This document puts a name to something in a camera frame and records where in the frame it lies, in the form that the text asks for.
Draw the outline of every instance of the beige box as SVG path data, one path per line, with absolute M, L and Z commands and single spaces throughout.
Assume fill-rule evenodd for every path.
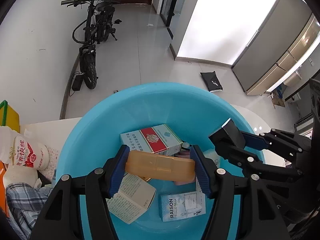
M 150 207 L 156 189 L 136 175 L 125 174 L 118 193 L 107 199 L 109 211 L 130 224 Z

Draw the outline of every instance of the plaid fabric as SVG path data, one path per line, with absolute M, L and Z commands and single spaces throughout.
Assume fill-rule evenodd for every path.
M 10 184 L 6 188 L 12 228 L 22 240 L 29 239 L 38 215 L 52 188 L 34 189 L 26 183 Z

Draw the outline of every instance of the yellow and green container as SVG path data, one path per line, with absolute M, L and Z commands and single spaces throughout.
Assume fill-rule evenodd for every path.
M 8 105 L 6 100 L 0 103 L 0 125 L 9 126 L 12 130 L 20 133 L 19 115 Z

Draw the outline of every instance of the wall outlet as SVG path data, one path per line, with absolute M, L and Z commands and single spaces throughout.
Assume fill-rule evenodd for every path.
M 309 58 L 309 61 L 310 61 L 311 66 L 315 65 L 315 63 L 312 61 L 312 58 Z

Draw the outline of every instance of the orange object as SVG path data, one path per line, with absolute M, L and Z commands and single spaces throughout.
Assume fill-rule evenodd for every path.
M 3 175 L 5 174 L 6 168 L 0 161 L 0 207 L 8 216 L 7 201 L 5 199 L 5 188 L 3 186 Z
M 129 153 L 125 171 L 153 179 L 192 181 L 195 178 L 195 162 L 190 159 L 133 150 Z

